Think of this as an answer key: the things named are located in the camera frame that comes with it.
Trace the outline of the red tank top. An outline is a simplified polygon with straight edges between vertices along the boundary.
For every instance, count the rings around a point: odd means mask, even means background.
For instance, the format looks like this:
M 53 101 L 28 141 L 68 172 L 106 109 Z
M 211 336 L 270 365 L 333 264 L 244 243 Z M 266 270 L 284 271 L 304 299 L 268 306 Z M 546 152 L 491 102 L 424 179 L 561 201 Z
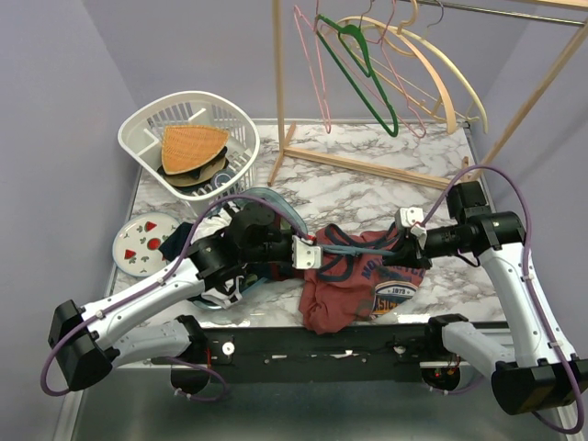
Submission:
M 317 334 L 333 334 L 412 299 L 425 271 L 385 266 L 382 260 L 378 254 L 325 253 L 321 268 L 304 273 L 299 303 L 303 326 Z

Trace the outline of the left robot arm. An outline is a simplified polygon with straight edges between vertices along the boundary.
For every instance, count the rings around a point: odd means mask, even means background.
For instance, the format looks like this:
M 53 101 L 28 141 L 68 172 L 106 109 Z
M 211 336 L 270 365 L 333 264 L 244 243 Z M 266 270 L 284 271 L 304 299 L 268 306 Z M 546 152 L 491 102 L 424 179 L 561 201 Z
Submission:
M 85 306 L 72 300 L 57 306 L 51 319 L 51 352 L 40 374 L 42 390 L 51 364 L 57 364 L 67 391 L 88 389 L 114 368 L 152 357 L 197 361 L 205 350 L 198 321 L 181 316 L 164 325 L 141 323 L 183 300 L 216 291 L 236 294 L 249 265 L 293 264 L 294 248 L 307 229 L 276 205 L 245 197 L 228 225 L 197 238 L 194 222 L 186 236 L 175 232 L 163 244 L 169 263 L 120 293 Z

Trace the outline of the blue plastic hanger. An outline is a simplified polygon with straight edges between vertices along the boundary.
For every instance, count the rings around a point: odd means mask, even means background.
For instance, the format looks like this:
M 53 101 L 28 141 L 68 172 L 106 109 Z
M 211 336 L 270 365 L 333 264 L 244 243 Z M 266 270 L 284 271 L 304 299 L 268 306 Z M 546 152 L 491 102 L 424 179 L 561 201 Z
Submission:
M 371 249 L 365 247 L 351 246 L 351 245 L 335 245 L 335 244 L 320 244 L 320 248 L 325 254 L 339 254 L 339 255 L 361 255 L 371 254 L 384 257 L 396 256 L 398 252 L 390 250 Z

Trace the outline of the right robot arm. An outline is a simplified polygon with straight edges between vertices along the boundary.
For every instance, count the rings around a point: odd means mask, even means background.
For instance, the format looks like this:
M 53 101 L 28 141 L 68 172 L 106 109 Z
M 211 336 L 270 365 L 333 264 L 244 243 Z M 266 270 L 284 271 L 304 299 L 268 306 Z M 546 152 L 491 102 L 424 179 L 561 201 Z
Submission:
M 430 318 L 418 337 L 394 338 L 398 356 L 419 361 L 458 356 L 490 380 L 495 400 L 510 415 L 580 402 L 587 362 L 547 303 L 527 249 L 528 228 L 512 211 L 493 211 L 477 182 L 451 187 L 447 208 L 454 224 L 435 229 L 426 229 L 421 209 L 399 209 L 400 240 L 383 262 L 428 269 L 437 257 L 473 254 L 492 282 L 513 343 L 505 347 L 464 316 L 445 314 Z

